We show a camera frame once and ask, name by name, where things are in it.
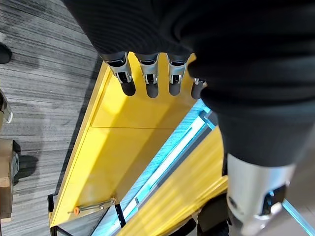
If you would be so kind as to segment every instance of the silver metal joint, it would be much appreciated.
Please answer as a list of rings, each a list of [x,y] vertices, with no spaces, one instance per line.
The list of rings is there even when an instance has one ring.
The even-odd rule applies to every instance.
[[[182,62],[181,65],[174,65],[172,64],[170,59],[168,59],[169,82],[171,84],[173,83],[180,84],[182,82],[184,73],[186,71],[186,66],[187,63],[184,61]]]
[[[156,84],[158,82],[158,57],[152,64],[140,62],[140,67],[146,84]]]
[[[281,211],[295,165],[263,167],[231,154],[227,163],[227,204],[231,218],[237,221],[235,225],[242,235],[256,235]]]
[[[121,84],[130,83],[132,81],[131,67],[127,57],[127,53],[124,54],[122,59],[106,61],[111,68],[113,74],[118,78]]]

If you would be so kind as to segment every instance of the cardboard box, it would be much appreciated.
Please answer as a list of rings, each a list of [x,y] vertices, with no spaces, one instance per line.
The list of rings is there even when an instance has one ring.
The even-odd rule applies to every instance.
[[[13,140],[0,140],[0,219],[8,222],[12,213],[13,175],[12,173]]]

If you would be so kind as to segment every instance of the metal rod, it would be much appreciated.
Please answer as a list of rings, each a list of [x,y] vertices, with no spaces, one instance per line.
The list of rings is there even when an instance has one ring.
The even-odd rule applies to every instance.
[[[60,228],[59,226],[56,226],[56,230],[60,233],[62,233],[63,235],[66,236],[73,236],[72,234],[68,233],[66,230],[63,230],[62,228]]]
[[[120,204],[115,204],[116,213],[119,219],[119,223],[121,227],[124,227],[126,225],[126,221],[124,218],[123,210]]]

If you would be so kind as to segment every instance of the black metal bracket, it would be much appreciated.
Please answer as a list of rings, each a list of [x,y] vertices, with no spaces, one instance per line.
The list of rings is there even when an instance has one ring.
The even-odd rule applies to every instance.
[[[48,214],[53,212],[54,210],[54,195],[49,194],[47,196],[47,203],[48,203]],[[59,226],[53,226],[50,228],[50,236],[57,236],[57,232],[62,233],[65,236],[73,236],[72,234],[68,233],[66,230],[60,228]]]
[[[126,221],[124,218],[123,210],[120,204],[115,204],[116,213],[119,219],[119,223],[121,227],[124,227],[126,225]]]

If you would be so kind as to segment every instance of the blue led light strip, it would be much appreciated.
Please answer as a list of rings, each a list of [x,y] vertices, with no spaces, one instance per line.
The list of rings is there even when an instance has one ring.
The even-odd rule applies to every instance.
[[[314,228],[303,218],[303,216],[289,203],[287,199],[284,200],[282,206],[289,212],[289,214],[296,220],[297,223],[302,226],[302,228],[310,236],[315,236]]]

